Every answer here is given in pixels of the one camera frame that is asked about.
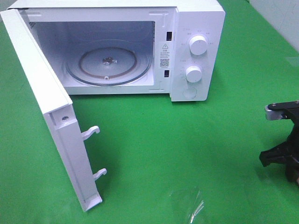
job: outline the microwave door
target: microwave door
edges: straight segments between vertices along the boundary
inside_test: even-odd
[[[92,173],[84,140],[100,130],[94,126],[81,133],[72,101],[26,26],[26,17],[16,9],[1,16],[82,209],[87,211],[102,202],[95,180],[107,171]]]

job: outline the white knob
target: white knob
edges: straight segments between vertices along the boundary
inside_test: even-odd
[[[198,66],[190,66],[186,69],[186,78],[190,83],[196,83],[202,78],[202,70]]]
[[[207,50],[207,40],[202,35],[192,37],[189,41],[190,51],[194,55],[202,55]]]

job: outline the green tablecloth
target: green tablecloth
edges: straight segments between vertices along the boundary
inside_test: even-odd
[[[227,15],[207,101],[168,95],[71,96],[103,203],[83,213],[0,23],[0,223],[298,223],[299,188],[259,153],[290,120],[264,106],[299,99],[298,53],[245,0]]]

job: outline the microwave oven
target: microwave oven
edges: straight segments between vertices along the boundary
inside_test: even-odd
[[[216,0],[18,0],[1,16],[84,211],[102,199],[69,95],[207,98],[225,12]]]

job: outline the qr code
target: qr code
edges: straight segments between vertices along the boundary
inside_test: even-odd
[[[160,59],[160,67],[169,67],[169,59]]]

